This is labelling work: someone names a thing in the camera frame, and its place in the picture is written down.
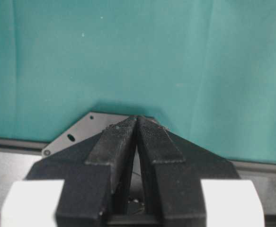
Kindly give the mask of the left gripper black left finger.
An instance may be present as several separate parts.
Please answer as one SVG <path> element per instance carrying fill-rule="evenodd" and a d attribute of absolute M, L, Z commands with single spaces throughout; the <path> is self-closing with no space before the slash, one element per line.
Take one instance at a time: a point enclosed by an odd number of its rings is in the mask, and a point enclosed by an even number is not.
<path fill-rule="evenodd" d="M 60 227 L 98 227 L 127 212 L 137 117 L 37 161 L 28 180 L 64 180 L 55 212 Z"/>

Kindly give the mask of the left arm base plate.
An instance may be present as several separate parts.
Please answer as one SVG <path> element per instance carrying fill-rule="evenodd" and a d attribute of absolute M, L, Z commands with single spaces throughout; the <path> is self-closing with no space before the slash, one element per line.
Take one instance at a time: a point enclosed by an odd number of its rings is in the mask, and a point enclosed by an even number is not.
<path fill-rule="evenodd" d="M 127 114 L 89 112 L 47 145 L 42 150 L 42 158 L 63 161 L 75 159 L 78 150 L 84 147 L 83 141 L 128 117 Z"/>

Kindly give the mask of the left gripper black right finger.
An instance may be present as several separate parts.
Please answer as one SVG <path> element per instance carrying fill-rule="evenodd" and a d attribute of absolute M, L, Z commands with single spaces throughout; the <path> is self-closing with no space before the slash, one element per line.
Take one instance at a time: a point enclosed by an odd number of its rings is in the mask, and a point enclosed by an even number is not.
<path fill-rule="evenodd" d="M 201 179 L 239 179 L 232 162 L 147 118 L 136 122 L 145 210 L 165 227 L 204 227 Z"/>

